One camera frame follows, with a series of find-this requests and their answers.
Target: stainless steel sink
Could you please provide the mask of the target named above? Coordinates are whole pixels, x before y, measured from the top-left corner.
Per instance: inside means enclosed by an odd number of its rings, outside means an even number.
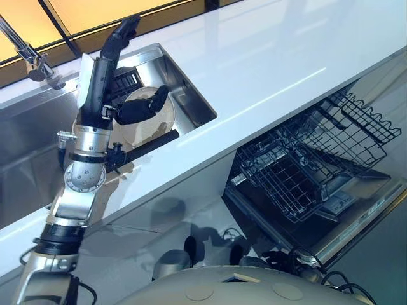
[[[173,129],[181,137],[216,117],[159,44],[126,55],[118,64],[123,66],[136,67],[144,86],[169,87]],[[61,90],[45,90],[0,112],[0,229],[51,203],[59,190],[56,133],[71,130],[78,112],[78,78],[72,77]]]

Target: dishwasher basket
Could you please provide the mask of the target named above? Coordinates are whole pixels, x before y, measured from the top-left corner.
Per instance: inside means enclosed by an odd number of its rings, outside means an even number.
[[[304,221],[352,177],[363,178],[400,134],[342,90],[239,148],[234,164],[288,219]]]

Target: dishwasher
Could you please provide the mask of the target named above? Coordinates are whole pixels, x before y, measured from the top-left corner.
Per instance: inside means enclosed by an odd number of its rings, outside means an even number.
[[[401,129],[353,84],[239,147],[223,196],[279,250],[326,266],[407,197],[402,178],[376,169]]]

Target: kitchen counter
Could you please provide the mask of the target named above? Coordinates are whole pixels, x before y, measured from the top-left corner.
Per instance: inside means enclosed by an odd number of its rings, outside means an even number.
[[[213,121],[134,161],[104,211],[107,223],[222,158],[406,46],[406,3],[246,0],[154,31],[122,54],[160,43],[217,112]],[[69,76],[80,60],[58,67]],[[40,90],[7,86],[0,108]],[[0,230],[0,276],[15,269],[47,214]]]

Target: dish rack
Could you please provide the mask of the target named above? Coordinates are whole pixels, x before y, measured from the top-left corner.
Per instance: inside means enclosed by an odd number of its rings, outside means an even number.
[[[401,134],[345,90],[237,151],[235,166],[292,222],[307,219],[353,177],[383,178],[372,167]]]

